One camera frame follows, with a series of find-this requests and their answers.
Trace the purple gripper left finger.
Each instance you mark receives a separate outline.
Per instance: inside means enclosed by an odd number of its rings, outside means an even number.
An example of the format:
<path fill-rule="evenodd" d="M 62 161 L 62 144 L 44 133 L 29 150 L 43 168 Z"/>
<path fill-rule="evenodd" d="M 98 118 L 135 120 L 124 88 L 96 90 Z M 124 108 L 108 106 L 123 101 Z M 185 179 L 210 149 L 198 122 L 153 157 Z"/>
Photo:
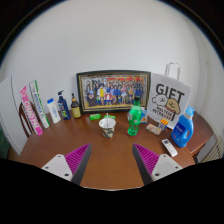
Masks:
<path fill-rule="evenodd" d="M 91 145 L 86 144 L 66 155 L 57 154 L 42 169 L 79 185 L 82 181 L 90 155 Z"/>

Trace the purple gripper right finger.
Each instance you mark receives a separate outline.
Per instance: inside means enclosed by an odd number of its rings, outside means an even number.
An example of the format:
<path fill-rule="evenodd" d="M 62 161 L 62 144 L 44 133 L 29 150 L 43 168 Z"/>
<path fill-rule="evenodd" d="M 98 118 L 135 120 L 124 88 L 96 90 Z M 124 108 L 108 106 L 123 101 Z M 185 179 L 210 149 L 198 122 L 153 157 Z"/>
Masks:
<path fill-rule="evenodd" d="M 133 145 L 132 153 L 145 185 L 182 169 L 169 155 L 158 155 L 138 144 Z"/>

